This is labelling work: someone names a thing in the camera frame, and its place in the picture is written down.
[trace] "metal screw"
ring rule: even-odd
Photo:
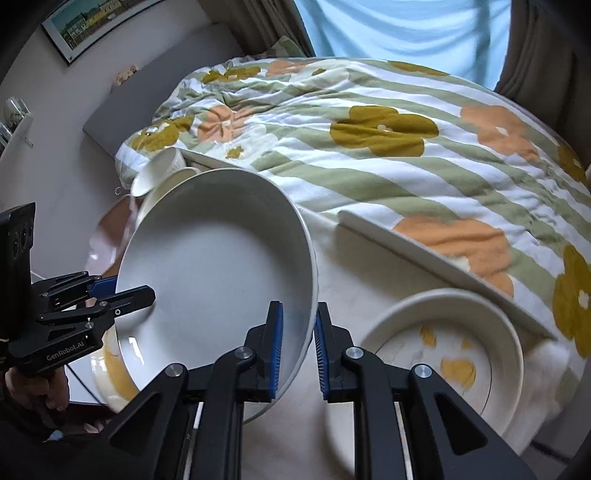
[[[164,373],[168,377],[178,377],[181,373],[183,373],[183,366],[181,364],[170,364],[164,370]]]
[[[254,352],[252,351],[252,348],[248,348],[247,346],[239,346],[236,350],[234,350],[234,355],[243,360],[250,358],[253,353]]]
[[[345,350],[345,355],[349,358],[357,360],[358,358],[363,357],[363,350],[361,350],[361,348],[358,346],[350,346],[347,348],[347,350]]]
[[[420,364],[414,368],[414,372],[417,374],[417,377],[429,378],[433,373],[433,370],[431,370],[431,367],[428,365]]]

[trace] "person's arm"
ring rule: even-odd
[[[46,395],[47,408],[63,411],[70,401],[70,388],[64,367],[55,370],[50,378],[28,378],[16,368],[11,368],[4,375],[10,396],[25,408],[31,409],[31,397]]]

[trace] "light blue curtain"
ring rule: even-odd
[[[493,89],[511,0],[295,0],[319,57],[407,61]]]

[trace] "green stripe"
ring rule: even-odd
[[[444,158],[403,157],[399,158],[399,161],[437,175],[449,185],[457,188],[464,197],[476,200],[484,208],[501,215],[508,223],[523,227],[525,231],[551,248],[556,255],[562,256],[568,242],[559,233],[547,223],[531,216],[526,208],[507,200],[480,175],[459,167]]]
[[[523,283],[523,285],[532,293],[535,293],[552,310],[552,298],[554,297],[554,283],[556,279],[545,268],[539,266],[535,260],[516,248],[511,247],[511,265],[505,270],[505,273]]]
[[[591,224],[579,212],[574,210],[566,200],[554,196],[538,183],[535,178],[523,170],[503,163],[488,150],[477,145],[454,142],[443,137],[433,138],[428,141],[439,144],[464,158],[495,167],[509,176],[517,186],[535,194],[541,202],[552,208],[554,213],[560,215],[567,223],[571,224],[582,237],[591,238]]]
[[[386,90],[393,90],[395,92],[410,93],[418,95],[430,95],[434,98],[440,99],[443,102],[451,103],[458,107],[465,106],[489,106],[485,103],[479,102],[458,93],[449,92],[448,90],[441,90],[437,88],[430,88],[424,86],[409,85],[407,83],[389,82],[387,80],[379,80],[368,76],[366,73],[349,71],[349,80],[356,85],[371,88],[381,88]],[[544,134],[524,123],[525,136],[533,143],[538,145],[550,157],[558,158],[558,147]]]
[[[373,60],[373,59],[359,59],[359,60],[349,59],[349,60],[354,60],[359,63],[365,63],[366,65],[369,65],[371,67],[376,67],[376,68],[379,68],[382,70],[386,70],[388,72],[398,73],[400,75],[404,75],[407,77],[418,77],[421,79],[435,80],[437,82],[451,83],[453,85],[461,85],[463,87],[472,88],[474,90],[478,90],[480,92],[487,93],[489,95],[491,93],[493,93],[489,89],[487,89],[485,87],[481,87],[480,85],[473,83],[470,80],[466,80],[461,77],[454,77],[453,75],[450,75],[450,74],[445,75],[445,76],[443,76],[443,75],[439,76],[439,75],[428,75],[423,72],[409,72],[408,70],[403,70],[398,67],[395,67],[388,60]]]
[[[457,215],[439,202],[423,199],[399,185],[372,173],[351,168],[322,168],[292,161],[277,152],[265,157],[277,166],[268,171],[273,175],[297,177],[308,183],[332,190],[356,202],[384,205],[402,216],[417,213],[439,218],[444,222],[456,220]]]
[[[384,205],[404,217],[427,215],[444,223],[459,220],[460,217],[445,205],[433,200],[417,197],[401,186],[372,173],[350,168],[323,168],[291,161],[278,153],[274,161],[279,164],[269,170],[282,177],[296,177],[308,183],[332,190],[357,202]],[[554,277],[523,252],[511,248],[512,264],[507,270],[519,279],[546,304],[551,303]]]
[[[367,158],[375,158],[368,148],[349,149],[339,145],[333,145],[329,135],[324,131],[318,131],[310,128],[298,128],[294,137],[312,146],[313,148],[324,147],[325,150],[341,153],[359,161],[363,161]],[[566,244],[570,243],[560,233],[556,232],[548,223],[533,217],[525,207],[511,202],[499,192],[497,192],[493,187],[491,187],[485,178],[470,170],[455,165],[455,163],[446,160],[445,158],[397,157],[396,160],[422,168],[423,170],[437,175],[448,184],[460,190],[464,196],[477,200],[483,207],[501,215],[508,223],[522,226],[526,231],[530,232],[544,245],[551,248],[559,257],[562,256]],[[498,167],[499,162],[500,161],[496,159],[497,164],[494,164],[493,166]],[[255,165],[257,170],[272,168],[273,166],[274,165],[272,164],[264,164],[262,161]],[[514,170],[517,170],[517,172],[519,172],[523,177],[529,178],[536,189],[540,191],[539,193],[545,196],[546,200],[552,200],[555,198],[551,194],[545,192],[541,186],[538,187],[538,183],[535,182],[532,177],[529,177],[521,170],[516,168]],[[572,218],[576,212],[572,210],[566,202],[562,201],[562,204],[566,205],[566,208],[568,208],[569,211],[565,217],[567,219]],[[579,215],[577,215],[577,217],[581,220],[579,226],[583,228],[583,237],[590,238],[591,229],[589,223],[585,222],[585,220]]]
[[[343,100],[350,100],[350,101],[365,103],[367,105],[379,105],[379,106],[388,106],[388,107],[392,107],[392,108],[402,108],[402,109],[408,110],[409,112],[412,112],[412,113],[424,115],[428,118],[433,118],[433,119],[438,119],[438,120],[441,120],[444,122],[448,122],[450,124],[456,125],[457,127],[461,128],[463,130],[469,131],[471,133],[474,133],[474,134],[478,133],[478,129],[474,125],[465,122],[461,118],[456,117],[455,115],[452,115],[452,114],[447,113],[445,111],[439,110],[437,108],[427,106],[427,105],[422,105],[420,103],[410,102],[408,100],[378,99],[378,98],[368,97],[368,96],[364,96],[364,95],[357,95],[357,94],[350,93],[350,92],[334,92],[333,95],[335,98],[342,98]],[[324,118],[327,118],[328,120],[331,120],[331,119],[337,120],[340,118],[347,118],[348,117],[348,111],[347,111],[348,107],[322,107],[322,106],[317,106],[317,105],[306,106],[306,104],[297,105],[297,106],[289,106],[289,107],[285,107],[285,109],[281,109],[281,107],[279,107],[277,110],[274,110],[274,112],[278,111],[279,113],[281,113],[282,111],[287,111],[287,112],[291,111],[294,114],[306,115],[308,108],[312,109],[313,116],[323,116]],[[536,193],[539,192],[540,197],[546,197],[548,194],[551,194],[545,187],[540,185],[534,177],[531,177],[529,174],[523,172],[523,170],[520,170],[518,168],[511,167],[511,166],[507,165],[501,158],[497,157],[495,154],[492,154],[491,152],[489,152],[488,150],[486,150],[482,147],[478,147],[476,145],[469,145],[469,144],[462,144],[459,142],[454,142],[453,140],[448,140],[445,137],[437,137],[437,138],[432,139],[430,141],[440,143],[441,145],[443,145],[443,143],[446,141],[450,142],[450,144],[455,143],[456,145],[464,145],[466,148],[473,149],[473,154],[472,155],[461,154],[462,156],[464,156],[470,160],[475,160],[475,161],[479,161],[480,157],[490,159],[489,161],[491,164],[494,164],[497,167],[505,166],[508,170],[511,170],[513,172],[513,174],[510,174],[509,176],[511,176],[512,178],[514,178],[514,177],[519,178],[520,176],[527,176],[530,179],[528,181],[528,184],[530,186],[537,185],[538,190],[536,190]],[[569,192],[570,195],[577,202],[579,202],[583,205],[590,205],[591,204],[588,196],[586,196],[582,192],[578,191],[577,189],[571,187],[571,185],[569,185],[569,183],[566,180],[564,180],[562,177],[560,177],[553,168],[551,168],[550,166],[546,165],[543,162],[540,162],[534,166],[537,168],[540,168],[545,173],[545,176],[554,180],[561,189]],[[559,197],[555,197],[553,195],[552,195],[552,197],[556,199],[555,200],[556,202],[563,202],[568,209],[571,209],[571,207],[568,205],[568,203],[565,200],[563,200]],[[579,214],[577,212],[575,212],[575,210],[572,210],[572,211],[577,216],[579,216]],[[582,220],[585,224],[588,223],[585,219],[582,219]]]

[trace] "white plate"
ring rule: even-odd
[[[455,288],[413,295],[357,344],[396,367],[430,365],[499,435],[515,414],[523,384],[521,345],[505,314],[480,295]],[[326,404],[330,444],[351,473],[352,405]]]
[[[435,250],[425,247],[422,243],[406,235],[393,230],[390,231],[382,225],[346,210],[339,212],[339,223],[373,240],[395,254],[407,258],[455,287],[476,292],[489,299],[501,307],[516,324],[526,330],[556,340],[553,332],[517,305],[505,292],[490,285],[474,273],[462,270]]]
[[[121,358],[117,332],[111,327],[103,335],[103,346],[90,354],[95,384],[115,413],[119,413],[139,393]]]
[[[269,180],[212,170],[165,195],[134,233],[117,291],[143,284],[156,293],[153,307],[115,323],[139,389],[170,363],[200,367],[243,345],[273,300],[284,308],[277,398],[291,384],[312,335],[316,260],[298,210]],[[247,407],[245,420],[269,408]]]

